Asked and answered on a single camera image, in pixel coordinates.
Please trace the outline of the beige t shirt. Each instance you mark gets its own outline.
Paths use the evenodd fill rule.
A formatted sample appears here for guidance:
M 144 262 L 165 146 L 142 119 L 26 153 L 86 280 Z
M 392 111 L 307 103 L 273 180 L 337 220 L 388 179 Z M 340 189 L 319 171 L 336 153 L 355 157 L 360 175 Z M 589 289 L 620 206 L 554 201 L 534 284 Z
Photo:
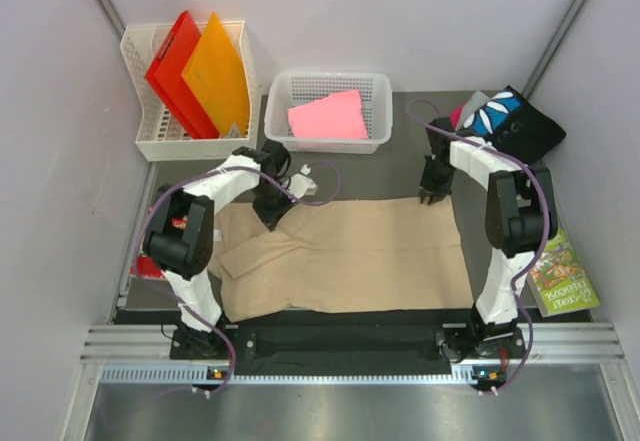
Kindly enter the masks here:
M 209 272 L 235 322 L 288 308 L 324 313 L 468 308 L 473 296 L 450 201 L 298 205 L 268 230 L 253 208 L 217 215 Z

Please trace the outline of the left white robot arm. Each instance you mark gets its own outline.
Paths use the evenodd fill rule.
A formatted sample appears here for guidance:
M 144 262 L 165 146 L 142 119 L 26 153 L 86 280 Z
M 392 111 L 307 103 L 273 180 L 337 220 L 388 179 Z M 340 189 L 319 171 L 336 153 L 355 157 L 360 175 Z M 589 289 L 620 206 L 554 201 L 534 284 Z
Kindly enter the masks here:
M 173 342 L 179 359 L 214 358 L 226 348 L 227 335 L 215 326 L 222 309 L 207 274 L 214 250 L 216 213 L 250 191 L 258 219 L 268 230 L 274 230 L 294 207 L 285 182 L 290 164 L 288 150 L 279 142 L 267 141 L 259 150 L 236 149 L 206 179 L 176 190 L 164 186 L 158 191 L 159 206 L 145 229 L 142 250 L 178 298 L 180 320 Z

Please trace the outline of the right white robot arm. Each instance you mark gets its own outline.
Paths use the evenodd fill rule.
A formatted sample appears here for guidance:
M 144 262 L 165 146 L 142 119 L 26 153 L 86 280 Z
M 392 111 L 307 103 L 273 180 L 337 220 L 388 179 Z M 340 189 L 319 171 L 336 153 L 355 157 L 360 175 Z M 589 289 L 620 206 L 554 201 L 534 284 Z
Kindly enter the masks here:
M 419 199 L 432 205 L 451 194 L 454 174 L 466 173 L 486 192 L 484 228 L 492 247 L 484 288 L 474 302 L 465 333 L 447 335 L 442 352 L 459 360 L 492 356 L 518 338 L 520 295 L 526 277 L 557 231 L 553 184 L 546 168 L 530 168 L 480 137 L 455 134 L 449 118 L 426 125 L 431 154 Z

